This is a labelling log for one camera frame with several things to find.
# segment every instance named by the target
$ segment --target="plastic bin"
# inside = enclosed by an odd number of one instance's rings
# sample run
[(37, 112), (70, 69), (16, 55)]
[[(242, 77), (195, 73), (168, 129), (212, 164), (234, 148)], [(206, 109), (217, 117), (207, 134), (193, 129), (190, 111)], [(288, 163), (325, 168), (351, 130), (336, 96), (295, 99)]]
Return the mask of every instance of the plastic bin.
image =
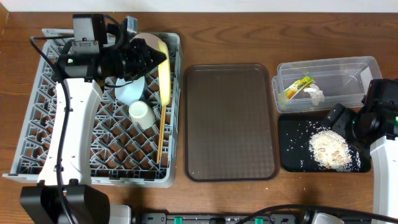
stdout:
[[(43, 29), (46, 36), (72, 34), (73, 30)], [(92, 184), (141, 187), (170, 187), (175, 180), (178, 139), (178, 108), (182, 86), (182, 50), (180, 37), (172, 33), (153, 33), (169, 48), (172, 99), (166, 108), (165, 139), (160, 164), (156, 164), (159, 127), (142, 130), (129, 119), (128, 107), (115, 98), (114, 88), (105, 88), (95, 116), (91, 143)], [(68, 39), (48, 40), (43, 52), (55, 60)], [(109, 44), (114, 37), (108, 37)], [(144, 96), (160, 120), (159, 78), (157, 68), (146, 75)], [(115, 78), (106, 83), (116, 84)], [(24, 124), (9, 174), (3, 174), (22, 183), (36, 183), (47, 158), (52, 126), (57, 108), (53, 71), (40, 58)]]
[[(301, 91), (287, 99), (284, 90), (304, 76), (313, 77), (323, 91), (325, 101), (314, 106), (308, 93)], [(274, 98), (280, 113), (328, 110), (336, 103), (347, 107), (362, 106), (372, 79), (382, 78), (374, 57), (350, 57), (306, 62), (282, 63), (272, 79)]]

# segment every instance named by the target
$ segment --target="white cup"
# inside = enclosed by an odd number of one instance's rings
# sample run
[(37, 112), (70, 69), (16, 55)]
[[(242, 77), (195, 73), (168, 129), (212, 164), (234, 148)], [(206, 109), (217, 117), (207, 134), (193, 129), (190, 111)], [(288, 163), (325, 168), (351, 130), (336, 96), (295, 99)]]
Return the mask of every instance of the white cup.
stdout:
[(143, 130), (155, 123), (155, 113), (142, 101), (135, 101), (129, 107), (129, 115), (134, 124), (139, 124)]
[[(118, 78), (116, 85), (124, 85), (131, 81), (124, 81), (124, 79)], [(145, 77), (140, 77), (135, 80), (133, 83), (130, 83), (126, 86), (115, 88), (114, 95), (120, 101), (122, 101), (125, 105), (131, 105), (134, 101), (137, 101), (141, 98), (142, 92), (145, 87)]]

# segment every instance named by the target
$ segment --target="green tape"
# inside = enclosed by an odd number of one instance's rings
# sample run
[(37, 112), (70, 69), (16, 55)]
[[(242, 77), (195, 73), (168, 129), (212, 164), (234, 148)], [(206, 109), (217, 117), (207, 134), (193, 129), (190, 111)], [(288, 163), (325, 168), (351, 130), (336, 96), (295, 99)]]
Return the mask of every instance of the green tape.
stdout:
[(182, 217), (175, 217), (174, 224), (182, 224)]
[(264, 220), (262, 218), (257, 218), (254, 220), (255, 224), (264, 224)]

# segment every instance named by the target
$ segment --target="gray plastic dish rack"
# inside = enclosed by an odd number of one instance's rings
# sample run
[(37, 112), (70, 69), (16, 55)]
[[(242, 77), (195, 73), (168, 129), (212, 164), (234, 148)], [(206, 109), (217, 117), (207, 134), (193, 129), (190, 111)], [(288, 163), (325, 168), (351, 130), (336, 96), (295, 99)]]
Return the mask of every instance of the gray plastic dish rack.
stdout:
[[(73, 30), (43, 29), (46, 36), (72, 34)], [(93, 184), (133, 187), (170, 187), (175, 179), (178, 139), (178, 109), (182, 85), (180, 37), (171, 33), (153, 33), (169, 48), (172, 70), (172, 99), (166, 110), (163, 152), (156, 164), (159, 141), (160, 96), (157, 69), (146, 75), (144, 97), (156, 115), (155, 124), (146, 130), (131, 123), (128, 107), (114, 96), (114, 88), (105, 88), (98, 108), (91, 143), (91, 179)], [(68, 39), (48, 40), (43, 52), (56, 59)], [(114, 38), (108, 37), (109, 44)], [(114, 78), (106, 83), (115, 85)], [(3, 174), (22, 183), (36, 183), (46, 160), (57, 107), (53, 71), (40, 59), (30, 95), (21, 136), (11, 173)]]

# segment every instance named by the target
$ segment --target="wooden tabletop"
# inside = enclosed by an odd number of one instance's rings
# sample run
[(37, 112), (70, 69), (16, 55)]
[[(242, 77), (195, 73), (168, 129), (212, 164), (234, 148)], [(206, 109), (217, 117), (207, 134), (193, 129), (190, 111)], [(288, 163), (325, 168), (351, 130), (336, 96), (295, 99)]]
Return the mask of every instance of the wooden tabletop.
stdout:
[[(376, 58), (384, 78), (398, 78), (398, 14), (111, 13), (118, 21), (127, 14), (138, 19), (139, 31), (177, 33), (185, 68), (261, 63), (274, 76), (282, 62), (368, 55)], [(42, 35), (41, 28), (71, 29), (72, 14), (12, 12), (0, 42), (1, 173), (10, 171), (39, 62), (29, 37)], [(285, 203), (372, 211), (372, 171), (327, 174), (281, 169), (267, 182), (192, 182), (183, 171), (181, 102), (174, 185), (169, 189), (95, 186), (112, 203), (170, 213), (251, 213)], [(19, 205), (23, 185), (0, 178), (1, 223), (32, 223)]]

